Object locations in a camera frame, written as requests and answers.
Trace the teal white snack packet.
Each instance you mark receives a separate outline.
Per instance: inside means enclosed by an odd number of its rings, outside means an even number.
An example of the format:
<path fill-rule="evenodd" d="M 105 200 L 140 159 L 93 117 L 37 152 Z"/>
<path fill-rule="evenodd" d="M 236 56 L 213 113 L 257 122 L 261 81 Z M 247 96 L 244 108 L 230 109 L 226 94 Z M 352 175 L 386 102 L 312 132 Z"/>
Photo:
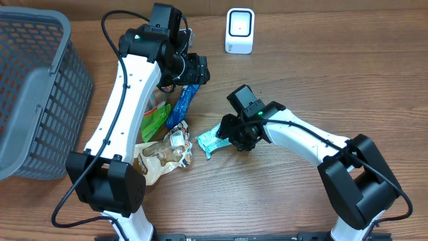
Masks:
<path fill-rule="evenodd" d="M 215 150 L 231 145 L 228 138 L 220 139 L 217 137 L 217 132 L 220 126 L 221 124 L 219 123 L 218 125 L 214 126 L 211 130 L 197 137 L 197 142 L 200 148 L 204 150 L 207 159 L 211 158 L 211 154 Z"/>

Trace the green red snack bag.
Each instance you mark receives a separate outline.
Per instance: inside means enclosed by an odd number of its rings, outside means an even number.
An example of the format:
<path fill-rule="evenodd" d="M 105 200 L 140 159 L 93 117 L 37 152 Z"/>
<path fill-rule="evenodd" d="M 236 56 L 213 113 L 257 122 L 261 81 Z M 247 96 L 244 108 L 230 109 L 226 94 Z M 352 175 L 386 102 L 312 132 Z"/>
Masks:
<path fill-rule="evenodd" d="M 141 137 L 145 143 L 150 141 L 170 115 L 171 105 L 167 103 L 167 97 L 167 93 L 155 88 L 148 100 L 140 125 Z"/>

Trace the blue snack bar wrapper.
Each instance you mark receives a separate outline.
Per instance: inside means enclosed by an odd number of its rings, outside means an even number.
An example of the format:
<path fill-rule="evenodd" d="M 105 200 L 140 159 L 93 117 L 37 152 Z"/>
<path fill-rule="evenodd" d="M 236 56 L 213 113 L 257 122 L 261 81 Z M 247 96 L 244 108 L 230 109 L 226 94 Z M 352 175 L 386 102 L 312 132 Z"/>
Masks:
<path fill-rule="evenodd" d="M 172 129 L 185 119 L 191 101 L 196 95 L 199 87 L 198 84 L 183 86 L 181 95 L 165 123 L 166 128 Z"/>

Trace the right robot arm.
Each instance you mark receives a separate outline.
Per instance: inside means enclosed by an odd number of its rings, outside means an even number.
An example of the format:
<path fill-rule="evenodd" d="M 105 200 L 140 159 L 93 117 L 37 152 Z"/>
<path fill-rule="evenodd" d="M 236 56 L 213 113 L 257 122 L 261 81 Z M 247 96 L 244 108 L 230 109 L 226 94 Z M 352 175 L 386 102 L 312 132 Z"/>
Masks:
<path fill-rule="evenodd" d="M 248 85 L 227 100 L 236 111 L 217 132 L 239 151 L 265 140 L 301 156 L 318 170 L 338 220 L 327 240 L 370 240 L 382 214 L 401 196 L 401 186 L 375 143 L 359 134 L 349 139 L 301 119 L 278 102 L 264 104 Z"/>

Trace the beige brown snack pouch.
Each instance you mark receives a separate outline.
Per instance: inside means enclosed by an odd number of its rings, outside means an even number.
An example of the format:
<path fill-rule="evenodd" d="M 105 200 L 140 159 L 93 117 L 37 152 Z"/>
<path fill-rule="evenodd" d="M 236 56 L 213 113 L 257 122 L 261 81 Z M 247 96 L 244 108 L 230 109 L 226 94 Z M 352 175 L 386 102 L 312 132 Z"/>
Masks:
<path fill-rule="evenodd" d="M 183 120 L 167 133 L 162 141 L 135 144 L 132 166 L 153 185 L 161 175 L 178 167 L 187 168 L 193 154 L 188 124 Z"/>

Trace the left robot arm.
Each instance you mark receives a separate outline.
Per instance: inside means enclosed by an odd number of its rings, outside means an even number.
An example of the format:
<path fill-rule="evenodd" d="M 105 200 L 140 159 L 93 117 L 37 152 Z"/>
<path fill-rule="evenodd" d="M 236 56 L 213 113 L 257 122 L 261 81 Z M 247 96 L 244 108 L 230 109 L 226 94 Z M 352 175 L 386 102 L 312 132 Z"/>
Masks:
<path fill-rule="evenodd" d="M 66 171 L 71 193 L 109 221 L 117 240 L 154 240 L 142 208 L 146 179 L 133 167 L 144 110 L 156 88 L 202 85 L 207 59 L 189 52 L 191 30 L 180 10 L 155 3 L 151 16 L 129 29 L 112 49 L 118 71 L 101 121 L 81 153 L 71 152 Z"/>

